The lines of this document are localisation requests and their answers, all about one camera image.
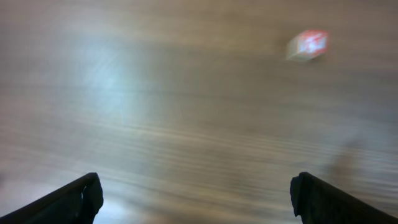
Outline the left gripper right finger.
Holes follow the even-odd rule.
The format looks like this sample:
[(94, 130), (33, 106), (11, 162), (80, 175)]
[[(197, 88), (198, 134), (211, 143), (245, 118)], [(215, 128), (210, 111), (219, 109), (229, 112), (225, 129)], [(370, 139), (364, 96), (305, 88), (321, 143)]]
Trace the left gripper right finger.
[(290, 182), (294, 215), (303, 224), (397, 224), (397, 218), (378, 210), (308, 172)]

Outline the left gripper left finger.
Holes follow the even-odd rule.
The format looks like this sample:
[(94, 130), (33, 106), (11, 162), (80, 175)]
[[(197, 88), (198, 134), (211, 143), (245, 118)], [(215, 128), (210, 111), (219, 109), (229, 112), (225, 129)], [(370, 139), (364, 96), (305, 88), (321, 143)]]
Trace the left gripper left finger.
[(90, 172), (2, 216), (1, 224), (92, 224), (103, 203), (100, 178)]

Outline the red V letter block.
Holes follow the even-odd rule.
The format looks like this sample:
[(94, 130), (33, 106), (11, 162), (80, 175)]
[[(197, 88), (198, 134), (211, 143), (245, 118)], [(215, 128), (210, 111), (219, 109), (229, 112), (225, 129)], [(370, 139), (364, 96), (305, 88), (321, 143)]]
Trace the red V letter block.
[(325, 30), (305, 30), (287, 45), (287, 60), (309, 61), (324, 55), (328, 50), (329, 33)]

